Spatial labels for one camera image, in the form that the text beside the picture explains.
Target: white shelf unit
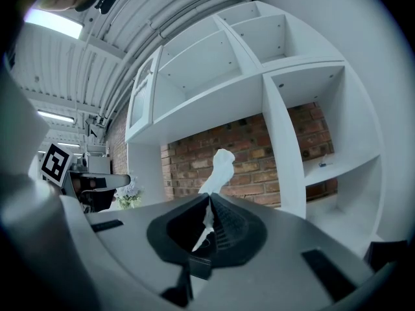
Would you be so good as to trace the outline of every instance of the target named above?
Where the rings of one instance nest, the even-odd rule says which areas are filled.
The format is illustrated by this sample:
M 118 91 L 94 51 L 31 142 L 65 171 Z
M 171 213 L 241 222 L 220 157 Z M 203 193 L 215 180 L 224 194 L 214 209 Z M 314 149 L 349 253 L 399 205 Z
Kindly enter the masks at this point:
M 281 206 L 298 216 L 305 214 L 313 224 L 363 256 L 374 234 L 381 199 L 377 117 L 364 88 L 348 64 L 336 62 L 267 73 L 264 85 L 268 95 L 264 96 L 264 111 L 270 112 L 265 119 L 268 129 L 273 130 L 272 145 L 276 143 L 277 148 Z M 324 159 L 324 167 L 319 166 L 322 158 L 299 163 L 294 127 L 287 122 L 287 108 L 309 102 L 319 103 L 335 150 Z M 272 118 L 272 109 L 277 118 Z M 306 205 L 305 187 L 331 178 L 338 181 L 335 201 L 330 198 Z
M 341 54 L 304 22 L 260 2 L 209 16 L 161 50 L 147 79 L 152 87 L 146 87 L 151 96 L 145 103 L 151 107 L 145 121 L 131 125 L 134 132 L 127 125 L 126 142 L 140 151 L 160 150 L 262 112 L 277 162 L 281 209 L 308 219 L 362 256 L 376 239 L 384 159 L 372 103 Z M 335 150 L 325 167 L 319 158 L 302 162 L 287 111 L 310 102 L 319 103 Z M 128 121 L 133 107 L 130 103 Z M 134 170 L 161 171 L 149 165 Z M 338 180 L 338 194 L 306 203 L 306 186 L 331 178 Z

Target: qr code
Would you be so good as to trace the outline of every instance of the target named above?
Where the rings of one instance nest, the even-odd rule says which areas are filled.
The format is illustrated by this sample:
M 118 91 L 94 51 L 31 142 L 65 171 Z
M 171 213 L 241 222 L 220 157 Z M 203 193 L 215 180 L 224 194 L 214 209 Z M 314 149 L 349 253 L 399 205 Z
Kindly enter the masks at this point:
M 72 156 L 73 154 L 69 150 L 52 143 L 43 157 L 41 173 L 61 187 L 65 180 L 66 171 L 72 162 Z

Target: fluorescent light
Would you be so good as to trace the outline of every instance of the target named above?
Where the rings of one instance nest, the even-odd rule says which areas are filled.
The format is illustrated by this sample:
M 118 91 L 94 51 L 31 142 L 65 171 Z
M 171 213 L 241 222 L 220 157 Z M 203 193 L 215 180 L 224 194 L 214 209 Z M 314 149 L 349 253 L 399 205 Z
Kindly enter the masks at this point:
M 58 142 L 58 144 L 59 144 L 59 145 L 63 145 L 63 146 L 73 146 L 73 147 L 75 147 L 75 148 L 80 148 L 80 146 L 79 146 L 79 145 L 77 145 L 77 144 L 59 143 L 59 142 Z
M 56 119 L 56 120 L 61 120 L 61 121 L 66 121 L 66 122 L 70 122 L 70 123 L 74 123 L 75 120 L 73 117 L 65 117 L 63 115 L 59 115 L 59 114 L 54 114 L 54 113 L 48 113 L 46 111 L 41 111 L 38 110 L 38 113 L 42 116 L 42 117 L 50 117 L 51 119 Z
M 81 24 L 38 9 L 30 9 L 25 16 L 25 22 L 37 24 L 76 39 L 79 38 L 80 32 L 82 31 Z

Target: cabinet door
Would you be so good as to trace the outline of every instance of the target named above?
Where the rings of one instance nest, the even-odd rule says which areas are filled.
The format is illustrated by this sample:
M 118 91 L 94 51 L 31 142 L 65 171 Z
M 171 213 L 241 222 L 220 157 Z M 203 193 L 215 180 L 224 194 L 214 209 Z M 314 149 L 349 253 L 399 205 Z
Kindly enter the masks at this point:
M 159 47 L 138 69 L 128 107 L 126 142 L 148 128 L 153 122 L 154 87 L 162 49 L 163 47 Z

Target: bouquet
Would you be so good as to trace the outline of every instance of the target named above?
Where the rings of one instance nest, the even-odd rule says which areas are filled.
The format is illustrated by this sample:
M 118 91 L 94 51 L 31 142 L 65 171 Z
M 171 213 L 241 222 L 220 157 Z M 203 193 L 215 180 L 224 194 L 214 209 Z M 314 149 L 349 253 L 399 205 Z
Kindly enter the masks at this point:
M 121 209 L 134 209 L 141 204 L 142 190 L 136 185 L 137 177 L 131 176 L 131 182 L 125 187 L 117 188 L 115 197 Z

